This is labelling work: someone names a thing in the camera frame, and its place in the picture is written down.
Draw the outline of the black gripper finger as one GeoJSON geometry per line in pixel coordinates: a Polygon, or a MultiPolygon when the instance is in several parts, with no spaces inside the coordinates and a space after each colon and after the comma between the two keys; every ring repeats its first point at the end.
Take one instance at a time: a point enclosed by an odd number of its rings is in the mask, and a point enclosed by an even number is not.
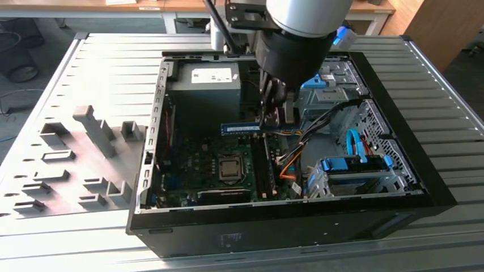
{"type": "Polygon", "coordinates": [[[296,107],[296,95],[293,91],[288,92],[283,104],[284,122],[287,125],[297,125],[300,122],[300,111],[296,107]]]}
{"type": "Polygon", "coordinates": [[[264,70],[260,71],[260,95],[260,125],[280,126],[279,108],[284,100],[284,83],[264,70]]]}

